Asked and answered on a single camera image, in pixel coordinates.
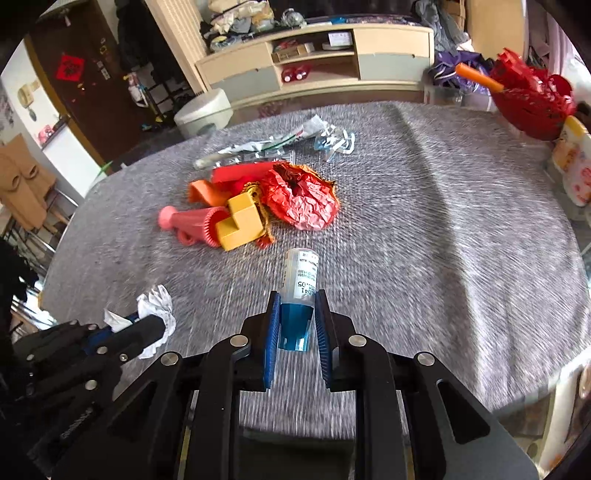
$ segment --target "red plastic basket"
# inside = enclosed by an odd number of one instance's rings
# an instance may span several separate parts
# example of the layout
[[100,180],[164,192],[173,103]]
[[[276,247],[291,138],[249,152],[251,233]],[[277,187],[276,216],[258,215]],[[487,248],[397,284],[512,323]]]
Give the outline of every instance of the red plastic basket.
[[503,92],[491,93],[496,107],[507,121],[533,138],[555,140],[566,117],[577,109],[566,79],[529,68],[509,50],[499,55],[491,78],[505,85]]

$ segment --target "yellow l-shaped block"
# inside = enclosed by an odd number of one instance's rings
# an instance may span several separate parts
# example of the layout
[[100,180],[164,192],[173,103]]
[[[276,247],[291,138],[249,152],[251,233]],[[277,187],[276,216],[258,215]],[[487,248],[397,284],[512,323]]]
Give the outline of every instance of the yellow l-shaped block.
[[217,238],[226,252],[252,242],[264,233],[258,209],[249,193],[229,199],[228,209],[232,216],[216,223]]

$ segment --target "gray tablecloth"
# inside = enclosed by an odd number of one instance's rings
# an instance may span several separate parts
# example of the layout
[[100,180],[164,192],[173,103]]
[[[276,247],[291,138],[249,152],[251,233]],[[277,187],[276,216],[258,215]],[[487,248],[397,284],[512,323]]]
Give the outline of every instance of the gray tablecloth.
[[[342,211],[322,232],[275,223],[277,243],[232,252],[184,247],[156,218],[180,210],[191,163],[236,142],[287,132],[313,113],[357,133],[355,152],[325,164],[310,143],[297,162],[337,181]],[[192,355],[238,331],[280,288],[292,247],[320,254],[333,310],[391,352],[434,352],[494,409],[543,384],[591,344],[589,295],[569,223],[541,163],[488,113],[410,103],[320,108],[194,138],[98,184],[53,259],[43,305],[62,322],[128,314],[162,283],[177,329],[166,348]],[[151,361],[125,367],[133,380]],[[316,340],[280,351],[270,393],[245,394],[242,422],[296,436],[352,437],[350,393],[329,394]]]

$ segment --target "door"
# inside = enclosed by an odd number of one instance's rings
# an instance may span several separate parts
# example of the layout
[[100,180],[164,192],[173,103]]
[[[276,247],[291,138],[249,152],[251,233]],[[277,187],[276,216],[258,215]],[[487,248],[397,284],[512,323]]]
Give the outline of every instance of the door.
[[30,37],[51,86],[105,161],[144,139],[142,124],[153,123],[154,114],[132,100],[117,43],[94,0],[70,7],[67,17],[40,20]]

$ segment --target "red door decoration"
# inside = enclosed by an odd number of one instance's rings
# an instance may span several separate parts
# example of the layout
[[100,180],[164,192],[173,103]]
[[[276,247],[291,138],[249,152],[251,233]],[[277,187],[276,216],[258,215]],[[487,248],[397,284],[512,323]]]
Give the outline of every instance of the red door decoration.
[[57,69],[56,79],[78,82],[84,71],[84,59],[63,54]]

